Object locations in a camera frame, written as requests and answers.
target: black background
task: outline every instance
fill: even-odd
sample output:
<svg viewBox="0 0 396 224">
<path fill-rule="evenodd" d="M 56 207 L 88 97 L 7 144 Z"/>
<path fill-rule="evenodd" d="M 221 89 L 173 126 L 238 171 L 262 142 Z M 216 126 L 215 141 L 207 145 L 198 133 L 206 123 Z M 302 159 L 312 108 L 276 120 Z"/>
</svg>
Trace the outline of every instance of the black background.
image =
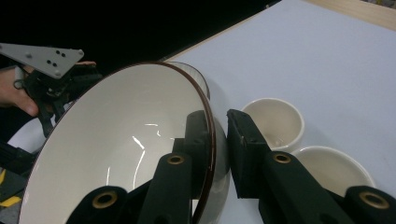
<svg viewBox="0 0 396 224">
<path fill-rule="evenodd" d="M 82 49 L 106 76 L 158 61 L 264 10 L 268 0 L 9 1 L 0 4 L 0 43 Z M 0 67 L 9 59 L 0 55 Z M 31 119 L 0 108 L 0 140 Z"/>
</svg>

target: small white bowl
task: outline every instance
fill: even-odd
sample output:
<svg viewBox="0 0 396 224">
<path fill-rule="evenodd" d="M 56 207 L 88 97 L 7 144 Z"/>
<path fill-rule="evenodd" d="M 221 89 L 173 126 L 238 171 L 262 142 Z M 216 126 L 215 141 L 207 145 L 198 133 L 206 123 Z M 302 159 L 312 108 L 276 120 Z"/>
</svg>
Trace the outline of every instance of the small white bowl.
<svg viewBox="0 0 396 224">
<path fill-rule="evenodd" d="M 312 146 L 291 152 L 319 182 L 340 196 L 353 186 L 375 187 L 370 174 L 346 153 L 331 147 Z"/>
<path fill-rule="evenodd" d="M 291 103 L 276 98 L 261 98 L 242 108 L 249 114 L 272 150 L 292 152 L 304 134 L 304 118 Z"/>
</svg>

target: large white bowl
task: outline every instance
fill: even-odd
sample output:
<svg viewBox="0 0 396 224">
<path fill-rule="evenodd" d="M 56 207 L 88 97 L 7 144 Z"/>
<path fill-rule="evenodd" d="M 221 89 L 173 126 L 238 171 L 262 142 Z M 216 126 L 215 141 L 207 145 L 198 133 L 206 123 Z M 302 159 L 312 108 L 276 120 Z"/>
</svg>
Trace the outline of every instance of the large white bowl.
<svg viewBox="0 0 396 224">
<path fill-rule="evenodd" d="M 42 147 L 22 201 L 21 224 L 65 223 L 102 186 L 131 191 L 183 138 L 186 117 L 204 110 L 210 136 L 194 223 L 216 223 L 230 182 L 224 131 L 195 79 L 170 63 L 140 63 L 105 77 L 66 111 Z"/>
</svg>

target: white table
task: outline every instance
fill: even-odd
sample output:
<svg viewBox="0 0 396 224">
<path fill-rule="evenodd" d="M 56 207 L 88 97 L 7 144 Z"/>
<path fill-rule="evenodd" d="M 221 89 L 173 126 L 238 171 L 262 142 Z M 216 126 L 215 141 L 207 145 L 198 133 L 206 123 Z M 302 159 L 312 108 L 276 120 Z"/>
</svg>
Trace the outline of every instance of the white table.
<svg viewBox="0 0 396 224">
<path fill-rule="evenodd" d="M 225 131 L 230 108 L 284 99 L 304 116 L 302 147 L 344 151 L 396 197 L 396 21 L 340 8 L 283 0 L 168 61 L 204 74 Z M 232 182 L 219 223 L 262 223 L 258 200 L 237 199 Z"/>
</svg>

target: human hand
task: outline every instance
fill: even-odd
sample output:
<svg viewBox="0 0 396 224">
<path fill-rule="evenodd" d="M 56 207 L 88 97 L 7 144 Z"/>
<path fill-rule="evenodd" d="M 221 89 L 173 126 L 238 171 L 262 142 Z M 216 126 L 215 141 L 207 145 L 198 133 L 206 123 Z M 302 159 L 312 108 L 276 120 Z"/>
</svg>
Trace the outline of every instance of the human hand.
<svg viewBox="0 0 396 224">
<path fill-rule="evenodd" d="M 0 107 L 17 106 L 32 117 L 37 116 L 38 106 L 25 90 L 14 87 L 15 68 L 0 71 Z"/>
</svg>

